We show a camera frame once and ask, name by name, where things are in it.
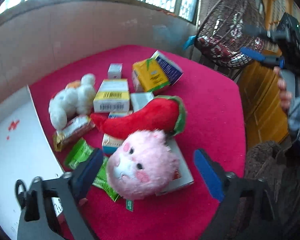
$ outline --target white plush toy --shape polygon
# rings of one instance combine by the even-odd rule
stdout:
[[[50,100],[49,113],[52,126],[56,130],[63,129],[71,118],[77,114],[90,114],[93,100],[96,96],[94,89],[96,78],[86,74],[81,82],[75,81],[67,85]]]

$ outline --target white board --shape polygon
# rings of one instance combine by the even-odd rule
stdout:
[[[62,174],[42,130],[29,88],[24,87],[0,105],[0,226],[12,240],[17,239],[21,214],[15,182],[23,180],[28,190],[36,176],[54,179]],[[62,207],[58,198],[53,202],[58,215]]]

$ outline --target pink tablecloth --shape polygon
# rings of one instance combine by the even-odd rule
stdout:
[[[129,89],[133,91],[132,64],[149,58],[154,52],[155,49],[141,46],[118,47],[71,63],[33,84],[30,87],[32,97],[50,144],[54,129],[48,105],[52,95],[87,73],[95,74],[98,89],[107,78],[111,63],[123,64],[122,76],[128,78]],[[114,203],[104,191],[92,186],[82,213],[101,240],[198,239],[217,210],[218,202],[211,198],[194,166],[193,152],[197,148],[204,148],[226,171],[243,175],[245,133],[237,85],[198,63],[171,53],[164,54],[184,70],[181,79],[165,94],[178,95],[185,103],[186,129],[176,136],[176,141],[195,182],[167,195],[135,201],[133,212],[126,210],[123,199]],[[93,147],[101,147],[102,136],[95,129],[84,138]],[[56,153],[60,163],[67,152]],[[69,230],[64,231],[65,236],[70,237]]]

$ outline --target plush toy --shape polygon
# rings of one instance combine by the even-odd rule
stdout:
[[[130,134],[140,130],[163,130],[168,135],[181,133],[186,123],[186,111],[181,98],[157,96],[130,115],[107,119],[93,113],[91,119],[100,131],[125,140]]]
[[[163,131],[137,131],[108,160],[108,184],[128,200],[160,192],[179,168],[177,156],[165,145]]]
[[[95,80],[93,74],[86,74],[81,81],[69,83],[50,100],[50,120],[56,130],[63,129],[68,118],[72,118],[76,113],[91,113],[93,99],[96,96],[96,90],[93,87]]]

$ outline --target tiled wall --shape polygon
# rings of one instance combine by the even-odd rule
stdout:
[[[194,34],[185,20],[122,3],[69,2],[28,11],[0,26],[0,102],[54,70],[121,45],[188,57],[181,46]]]

